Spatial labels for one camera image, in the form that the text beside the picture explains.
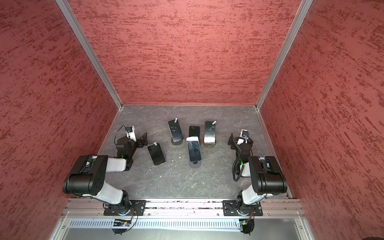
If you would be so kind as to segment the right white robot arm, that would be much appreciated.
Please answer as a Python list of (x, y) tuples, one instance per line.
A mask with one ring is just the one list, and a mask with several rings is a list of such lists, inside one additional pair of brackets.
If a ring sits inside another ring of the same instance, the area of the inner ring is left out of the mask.
[(233, 181), (238, 182), (240, 178), (251, 179), (251, 185), (237, 195), (236, 209), (240, 216), (250, 216), (262, 200), (284, 194), (288, 190), (277, 159), (273, 156), (254, 155), (253, 144), (254, 141), (246, 130), (242, 130), (239, 137), (231, 135), (228, 140), (228, 145), (236, 151), (236, 159), (232, 165)]

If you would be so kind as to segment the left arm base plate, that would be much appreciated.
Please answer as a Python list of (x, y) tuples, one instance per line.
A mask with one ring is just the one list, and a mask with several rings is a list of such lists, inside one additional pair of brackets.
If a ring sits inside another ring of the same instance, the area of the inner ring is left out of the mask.
[(110, 205), (104, 204), (104, 216), (143, 216), (146, 208), (146, 200), (130, 200), (129, 206), (123, 206), (122, 204)]

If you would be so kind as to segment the dark phone with sticker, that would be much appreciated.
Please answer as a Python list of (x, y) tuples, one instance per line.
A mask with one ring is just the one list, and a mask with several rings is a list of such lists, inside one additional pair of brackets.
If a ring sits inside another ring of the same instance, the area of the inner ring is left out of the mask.
[(148, 151), (155, 166), (158, 166), (166, 161), (160, 143), (148, 145)]

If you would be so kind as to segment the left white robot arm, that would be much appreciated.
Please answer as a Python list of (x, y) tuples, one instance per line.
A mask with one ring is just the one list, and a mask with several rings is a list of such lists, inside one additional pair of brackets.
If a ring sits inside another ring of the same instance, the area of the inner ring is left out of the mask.
[(130, 209), (128, 193), (108, 184), (106, 173), (127, 172), (133, 165), (136, 149), (148, 144), (148, 134), (139, 139), (132, 139), (132, 133), (118, 139), (116, 149), (118, 155), (85, 155), (79, 156), (63, 184), (63, 192), (77, 197), (89, 197), (103, 203), (120, 208)]

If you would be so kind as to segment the white-edged black phone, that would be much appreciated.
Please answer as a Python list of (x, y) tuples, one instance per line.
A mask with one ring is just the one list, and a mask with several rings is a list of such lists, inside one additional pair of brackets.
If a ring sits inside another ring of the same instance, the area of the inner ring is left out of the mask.
[(187, 147), (188, 147), (190, 162), (202, 160), (200, 141), (197, 137), (188, 137), (187, 138)]

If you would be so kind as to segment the purple phone stand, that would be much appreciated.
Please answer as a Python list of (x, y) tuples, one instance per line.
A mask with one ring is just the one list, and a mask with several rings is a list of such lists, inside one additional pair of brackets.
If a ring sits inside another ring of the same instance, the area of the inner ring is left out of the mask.
[(189, 162), (189, 165), (191, 165), (191, 166), (200, 166), (201, 165), (201, 161)]

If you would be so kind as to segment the silver-edged phone with sticker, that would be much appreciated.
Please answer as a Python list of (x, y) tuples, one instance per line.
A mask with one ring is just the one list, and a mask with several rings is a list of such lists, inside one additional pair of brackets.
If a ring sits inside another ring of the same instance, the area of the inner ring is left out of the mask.
[(216, 142), (216, 121), (205, 122), (204, 142)]

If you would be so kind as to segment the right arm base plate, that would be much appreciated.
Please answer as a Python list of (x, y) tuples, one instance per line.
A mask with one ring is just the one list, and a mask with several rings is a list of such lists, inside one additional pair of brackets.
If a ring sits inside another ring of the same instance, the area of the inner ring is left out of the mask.
[(263, 216), (263, 210), (260, 202), (255, 205), (245, 205), (240, 204), (235, 200), (223, 201), (223, 213), (224, 216), (250, 217), (251, 213), (253, 213), (256, 217)]

